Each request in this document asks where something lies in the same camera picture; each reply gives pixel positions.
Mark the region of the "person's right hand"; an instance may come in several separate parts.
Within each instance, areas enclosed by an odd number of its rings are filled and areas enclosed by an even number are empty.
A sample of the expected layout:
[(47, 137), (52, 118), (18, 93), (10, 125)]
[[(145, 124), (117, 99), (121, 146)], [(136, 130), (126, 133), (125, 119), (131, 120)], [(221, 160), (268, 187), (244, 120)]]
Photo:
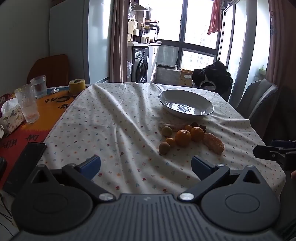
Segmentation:
[(296, 180), (296, 171), (293, 171), (290, 175), (292, 180)]

